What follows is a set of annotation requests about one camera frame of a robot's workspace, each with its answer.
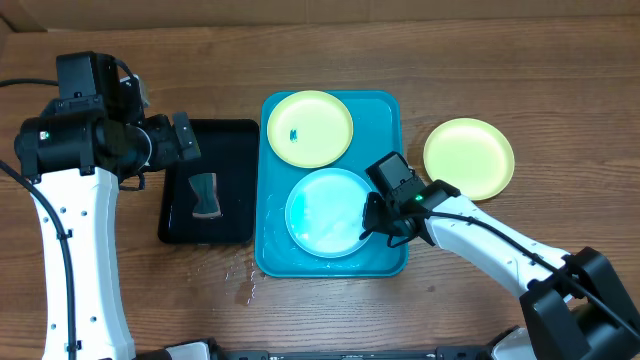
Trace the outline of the light blue plate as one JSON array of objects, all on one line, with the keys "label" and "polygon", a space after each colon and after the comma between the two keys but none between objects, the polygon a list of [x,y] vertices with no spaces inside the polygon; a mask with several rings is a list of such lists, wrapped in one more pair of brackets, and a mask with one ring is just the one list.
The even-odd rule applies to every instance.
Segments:
[{"label": "light blue plate", "polygon": [[369,184],[357,174],[324,168],[302,178],[291,190],[285,223],[294,242],[321,258],[340,258],[365,245],[364,207]]}]

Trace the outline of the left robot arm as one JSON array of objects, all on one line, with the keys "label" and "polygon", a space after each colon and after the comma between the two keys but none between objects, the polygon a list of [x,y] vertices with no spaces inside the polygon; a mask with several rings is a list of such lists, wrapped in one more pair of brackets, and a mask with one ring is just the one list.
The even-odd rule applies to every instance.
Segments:
[{"label": "left robot arm", "polygon": [[84,110],[30,118],[15,151],[42,235],[44,358],[135,358],[115,245],[120,185],[198,156],[187,115],[112,118]]}]

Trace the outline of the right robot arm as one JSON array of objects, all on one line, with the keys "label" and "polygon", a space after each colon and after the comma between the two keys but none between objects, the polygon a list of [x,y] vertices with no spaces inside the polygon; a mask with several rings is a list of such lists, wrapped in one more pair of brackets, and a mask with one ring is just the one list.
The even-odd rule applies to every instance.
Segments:
[{"label": "right robot arm", "polygon": [[390,248],[422,238],[486,273],[519,302],[522,328],[501,335],[489,359],[632,359],[639,312],[611,263],[535,241],[479,209],[454,187],[418,177],[377,180],[364,210],[366,233]]}]

